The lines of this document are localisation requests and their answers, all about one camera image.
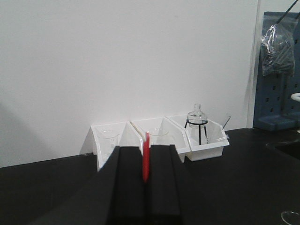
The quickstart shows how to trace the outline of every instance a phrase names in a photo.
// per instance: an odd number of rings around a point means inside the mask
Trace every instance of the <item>white organizer bin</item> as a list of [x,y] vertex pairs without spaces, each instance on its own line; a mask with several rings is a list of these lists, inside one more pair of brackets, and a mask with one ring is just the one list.
[[153,128],[160,128],[168,131],[168,135],[171,137],[169,143],[175,144],[177,153],[182,162],[184,162],[184,157],[186,153],[190,152],[190,147],[188,145],[188,140],[183,129],[176,126],[166,117],[147,119],[147,120],[135,120],[132,121],[134,127],[138,132],[143,135],[144,140],[146,139],[146,132]]
[[[107,161],[114,146],[137,146],[143,153],[142,137],[129,122],[92,126],[91,129],[95,140],[93,152],[97,155],[98,170]],[[105,137],[105,132],[110,131],[115,131],[119,134],[114,143],[111,143],[111,139]]]
[[201,145],[199,145],[199,130],[190,128],[189,124],[187,128],[184,128],[187,121],[186,115],[169,116],[168,119],[185,130],[191,148],[187,157],[191,161],[222,156],[223,147],[229,145],[222,126],[214,121],[208,120],[206,124],[207,139],[204,128],[201,129]]

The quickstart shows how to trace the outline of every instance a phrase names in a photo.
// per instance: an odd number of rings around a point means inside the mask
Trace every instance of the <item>glass container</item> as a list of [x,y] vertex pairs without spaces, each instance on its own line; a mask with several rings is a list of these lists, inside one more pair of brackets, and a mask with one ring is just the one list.
[[196,103],[194,110],[187,114],[187,119],[191,128],[199,129],[199,124],[204,125],[208,122],[206,114],[201,111],[200,107],[200,104]]

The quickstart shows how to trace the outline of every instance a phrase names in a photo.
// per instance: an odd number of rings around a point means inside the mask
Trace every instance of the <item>plastic bag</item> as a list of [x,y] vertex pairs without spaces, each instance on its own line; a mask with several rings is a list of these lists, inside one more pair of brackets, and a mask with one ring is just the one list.
[[279,16],[265,15],[261,37],[262,75],[294,76],[294,39],[293,32],[298,19],[285,17],[276,23]]

